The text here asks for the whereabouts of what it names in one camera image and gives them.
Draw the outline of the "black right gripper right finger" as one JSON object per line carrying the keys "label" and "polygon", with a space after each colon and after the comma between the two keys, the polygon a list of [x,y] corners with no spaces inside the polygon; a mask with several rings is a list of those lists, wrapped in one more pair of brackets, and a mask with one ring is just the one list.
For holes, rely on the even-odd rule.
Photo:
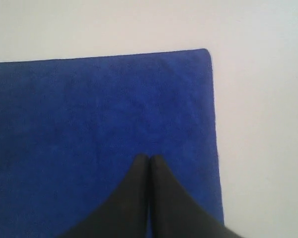
{"label": "black right gripper right finger", "polygon": [[155,238],[239,238],[200,207],[161,155],[150,159],[150,219]]}

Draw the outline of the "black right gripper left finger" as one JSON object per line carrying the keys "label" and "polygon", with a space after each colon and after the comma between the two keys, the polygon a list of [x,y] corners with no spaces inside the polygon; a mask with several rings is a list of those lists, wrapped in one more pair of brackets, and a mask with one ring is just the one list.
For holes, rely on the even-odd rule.
{"label": "black right gripper left finger", "polygon": [[144,238],[148,217],[149,157],[138,154],[128,172],[96,210],[60,238]]}

